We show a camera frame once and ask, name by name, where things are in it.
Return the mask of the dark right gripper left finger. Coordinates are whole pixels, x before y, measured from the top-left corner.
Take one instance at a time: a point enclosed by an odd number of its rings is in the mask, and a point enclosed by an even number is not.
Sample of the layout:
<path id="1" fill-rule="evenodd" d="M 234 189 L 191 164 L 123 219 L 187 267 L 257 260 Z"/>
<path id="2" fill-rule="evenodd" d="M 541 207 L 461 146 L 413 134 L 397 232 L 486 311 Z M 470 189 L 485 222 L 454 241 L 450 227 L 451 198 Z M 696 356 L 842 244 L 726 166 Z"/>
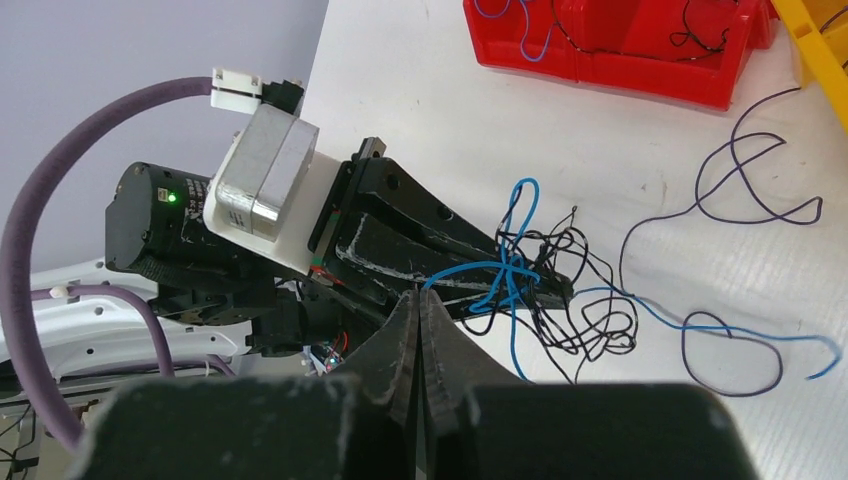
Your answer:
<path id="1" fill-rule="evenodd" d="M 420 296 L 321 376 L 161 378 L 119 388 L 73 479 L 412 479 Z"/>

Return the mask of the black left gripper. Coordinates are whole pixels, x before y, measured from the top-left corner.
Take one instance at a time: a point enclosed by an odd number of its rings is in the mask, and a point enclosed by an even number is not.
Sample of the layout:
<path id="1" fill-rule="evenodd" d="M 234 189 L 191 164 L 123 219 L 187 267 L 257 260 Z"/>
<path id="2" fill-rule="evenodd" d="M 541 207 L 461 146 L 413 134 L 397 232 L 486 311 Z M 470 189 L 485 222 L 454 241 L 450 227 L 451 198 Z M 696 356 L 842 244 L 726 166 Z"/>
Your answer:
<path id="1" fill-rule="evenodd" d="M 536 268 L 418 183 L 367 137 L 336 173 L 307 242 L 308 277 L 352 308 L 387 312 L 410 289 L 434 290 L 455 320 L 539 304 L 561 309 L 567 277 Z"/>

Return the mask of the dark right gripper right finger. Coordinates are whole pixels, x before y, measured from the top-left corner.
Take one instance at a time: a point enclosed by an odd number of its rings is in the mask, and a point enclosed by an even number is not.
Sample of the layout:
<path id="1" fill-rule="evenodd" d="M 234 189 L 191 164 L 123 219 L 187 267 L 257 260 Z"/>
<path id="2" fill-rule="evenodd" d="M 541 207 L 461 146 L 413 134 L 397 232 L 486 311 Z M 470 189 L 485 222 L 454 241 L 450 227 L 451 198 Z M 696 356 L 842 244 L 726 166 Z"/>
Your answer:
<path id="1" fill-rule="evenodd" d="M 736 425 L 683 383 L 533 384 L 419 299 L 426 471 L 432 479 L 753 479 Z"/>

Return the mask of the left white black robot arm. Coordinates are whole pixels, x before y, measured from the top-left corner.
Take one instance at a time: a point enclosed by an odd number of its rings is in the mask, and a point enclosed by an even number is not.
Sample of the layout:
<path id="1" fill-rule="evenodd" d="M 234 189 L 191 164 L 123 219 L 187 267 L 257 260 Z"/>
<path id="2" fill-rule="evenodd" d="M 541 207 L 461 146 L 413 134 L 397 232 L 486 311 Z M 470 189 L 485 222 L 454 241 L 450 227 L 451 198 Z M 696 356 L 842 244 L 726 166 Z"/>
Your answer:
<path id="1" fill-rule="evenodd" d="M 103 271 L 152 281 L 128 287 L 45 283 L 33 290 L 55 379 L 134 375 L 169 360 L 191 368 L 224 357 L 304 352 L 316 371 L 341 365 L 386 322 L 401 294 L 437 291 L 454 321 L 490 307 L 562 310 L 572 281 L 515 255 L 456 215 L 367 138 L 336 169 L 298 273 L 212 233 L 204 177 L 138 162 L 106 211 Z"/>

